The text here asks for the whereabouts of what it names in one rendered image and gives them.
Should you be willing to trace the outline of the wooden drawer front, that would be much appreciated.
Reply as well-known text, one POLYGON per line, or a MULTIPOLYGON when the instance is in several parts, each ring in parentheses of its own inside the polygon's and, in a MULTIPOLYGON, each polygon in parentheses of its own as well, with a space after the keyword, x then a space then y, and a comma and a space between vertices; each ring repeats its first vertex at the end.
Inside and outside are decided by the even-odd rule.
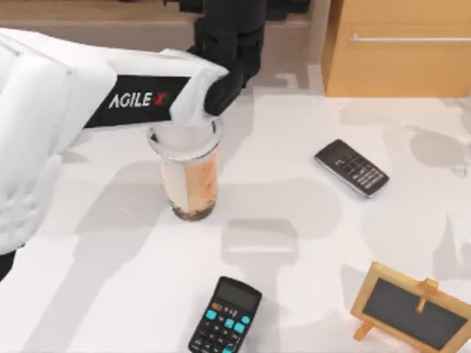
POLYGON ((448 25, 471 32, 471 0, 330 0, 321 67, 328 74, 338 30, 343 24, 378 25, 396 29, 424 25, 436 34, 448 25))

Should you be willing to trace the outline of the wooden cupboard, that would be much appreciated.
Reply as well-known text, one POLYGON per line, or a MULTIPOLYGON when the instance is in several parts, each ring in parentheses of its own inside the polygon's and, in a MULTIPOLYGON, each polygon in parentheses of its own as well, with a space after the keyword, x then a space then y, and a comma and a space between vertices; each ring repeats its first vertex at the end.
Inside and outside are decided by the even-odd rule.
POLYGON ((464 26, 443 27, 443 35, 422 25, 396 29, 378 25, 340 26, 330 70, 322 72, 331 97, 465 97, 471 94, 471 43, 359 43, 360 37, 464 37, 464 26))

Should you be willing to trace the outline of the clear cup of milk tea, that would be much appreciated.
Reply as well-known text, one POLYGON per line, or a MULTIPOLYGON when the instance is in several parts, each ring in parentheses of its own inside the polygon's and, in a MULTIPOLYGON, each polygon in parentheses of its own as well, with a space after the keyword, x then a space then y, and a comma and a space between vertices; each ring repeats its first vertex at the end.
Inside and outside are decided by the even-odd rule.
POLYGON ((160 157, 163 186, 173 213, 184 221, 208 217, 216 204, 222 121, 196 126, 157 123, 146 136, 160 157))

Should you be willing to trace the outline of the black calculator with cyan keys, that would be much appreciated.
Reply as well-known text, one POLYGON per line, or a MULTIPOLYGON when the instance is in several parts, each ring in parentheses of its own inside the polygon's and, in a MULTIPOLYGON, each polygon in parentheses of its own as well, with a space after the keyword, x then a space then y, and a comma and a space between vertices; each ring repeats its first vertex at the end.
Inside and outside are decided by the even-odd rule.
POLYGON ((190 353, 239 353, 263 298, 237 279, 221 276, 188 342, 190 353))

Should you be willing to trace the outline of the wooden framed blackboard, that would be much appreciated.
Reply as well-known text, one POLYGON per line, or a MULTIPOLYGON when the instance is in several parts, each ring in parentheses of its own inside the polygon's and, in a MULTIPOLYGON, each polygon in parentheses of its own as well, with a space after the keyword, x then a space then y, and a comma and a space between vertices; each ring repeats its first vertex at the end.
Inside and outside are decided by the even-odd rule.
POLYGON ((376 328, 421 353, 458 353, 471 340, 471 304, 430 278, 418 281, 379 262, 371 263, 350 313, 361 321, 357 341, 376 328))

